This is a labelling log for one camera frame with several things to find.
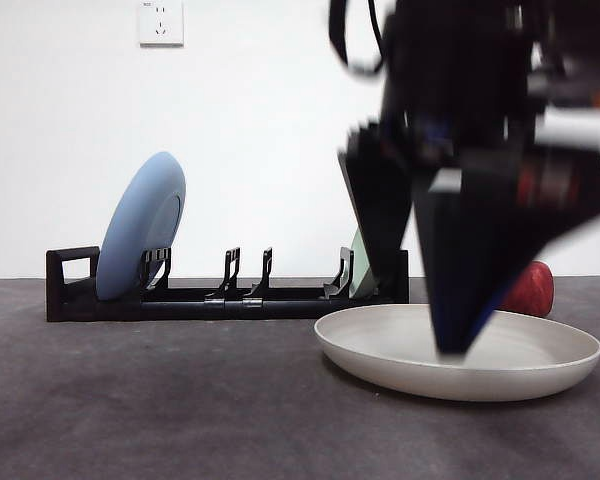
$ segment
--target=red object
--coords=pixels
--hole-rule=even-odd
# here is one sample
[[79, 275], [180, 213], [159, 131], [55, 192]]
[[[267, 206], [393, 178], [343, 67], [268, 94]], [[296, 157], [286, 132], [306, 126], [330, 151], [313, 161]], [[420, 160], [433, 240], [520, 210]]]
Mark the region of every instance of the red object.
[[542, 262], [531, 262], [509, 291], [500, 310], [546, 317], [553, 306], [553, 275]]

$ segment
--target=gray floor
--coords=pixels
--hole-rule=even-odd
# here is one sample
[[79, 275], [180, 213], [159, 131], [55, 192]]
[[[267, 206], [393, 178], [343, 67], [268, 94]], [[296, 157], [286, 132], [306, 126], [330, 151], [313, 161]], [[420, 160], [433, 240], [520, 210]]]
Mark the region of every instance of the gray floor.
[[[600, 339], [600, 278], [558, 279], [550, 318]], [[0, 479], [600, 479], [600, 363], [545, 399], [435, 401], [342, 372], [312, 326], [47, 324], [42, 281], [0, 281]]]

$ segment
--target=plate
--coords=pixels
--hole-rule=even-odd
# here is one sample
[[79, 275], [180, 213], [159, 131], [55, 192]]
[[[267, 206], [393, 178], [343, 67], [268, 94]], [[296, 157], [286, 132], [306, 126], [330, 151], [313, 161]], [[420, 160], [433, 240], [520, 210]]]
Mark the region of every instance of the plate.
[[600, 342], [551, 320], [496, 311], [466, 357], [438, 355], [428, 305], [375, 305], [331, 313], [315, 333], [349, 373], [414, 395], [514, 401], [551, 395], [582, 381]]
[[[96, 293], [114, 300], [140, 284], [140, 259], [145, 250], [171, 247], [185, 199], [180, 164], [167, 152], [147, 160], [125, 190], [102, 242]], [[160, 264], [153, 266], [150, 279]]]

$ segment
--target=white bowl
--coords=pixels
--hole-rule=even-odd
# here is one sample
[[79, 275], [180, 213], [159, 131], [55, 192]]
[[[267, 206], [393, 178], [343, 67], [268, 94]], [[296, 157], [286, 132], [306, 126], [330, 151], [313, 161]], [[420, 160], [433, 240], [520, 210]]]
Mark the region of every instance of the white bowl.
[[582, 381], [600, 342], [551, 320], [497, 311], [466, 357], [438, 355], [428, 305], [377, 305], [331, 313], [314, 330], [325, 354], [363, 380], [426, 397], [512, 401]]

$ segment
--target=wall outlet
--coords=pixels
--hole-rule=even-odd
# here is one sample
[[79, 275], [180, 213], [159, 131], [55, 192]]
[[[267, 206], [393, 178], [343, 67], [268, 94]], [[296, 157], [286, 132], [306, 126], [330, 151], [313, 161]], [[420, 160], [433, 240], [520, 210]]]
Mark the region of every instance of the wall outlet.
[[138, 39], [142, 46], [184, 45], [182, 0], [159, 0], [138, 5]]

